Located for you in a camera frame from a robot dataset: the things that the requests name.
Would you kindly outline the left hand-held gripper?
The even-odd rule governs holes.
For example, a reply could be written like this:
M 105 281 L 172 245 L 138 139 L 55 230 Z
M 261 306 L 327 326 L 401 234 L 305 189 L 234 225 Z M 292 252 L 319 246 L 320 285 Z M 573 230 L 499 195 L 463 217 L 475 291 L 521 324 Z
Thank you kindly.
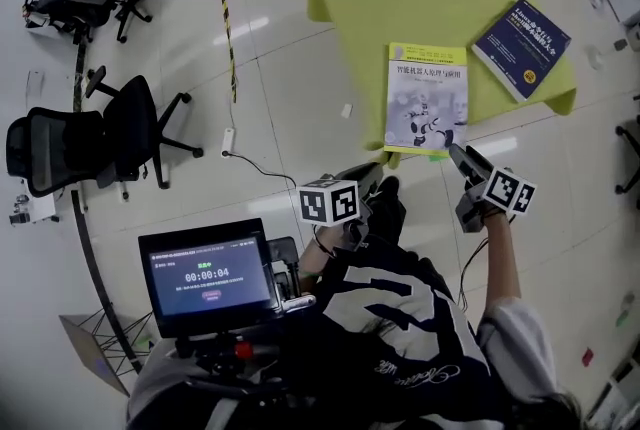
M 312 226 L 314 241 L 322 251 L 332 251 L 333 247 L 318 239 L 320 227 L 341 227 L 348 250 L 361 245 L 369 232 L 369 202 L 378 193 L 383 175 L 380 163 L 368 162 L 336 175 L 324 174 L 298 187 L 300 220 Z

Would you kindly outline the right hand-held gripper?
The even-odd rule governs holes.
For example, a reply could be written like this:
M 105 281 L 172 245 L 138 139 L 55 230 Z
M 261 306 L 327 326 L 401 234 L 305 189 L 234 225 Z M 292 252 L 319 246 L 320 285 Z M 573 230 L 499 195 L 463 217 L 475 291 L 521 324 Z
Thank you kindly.
M 537 185 L 505 168 L 494 165 L 477 149 L 453 143 L 449 156 L 466 180 L 465 192 L 455 208 L 464 233 L 478 233 L 485 220 L 495 214 L 524 216 L 537 192 Z

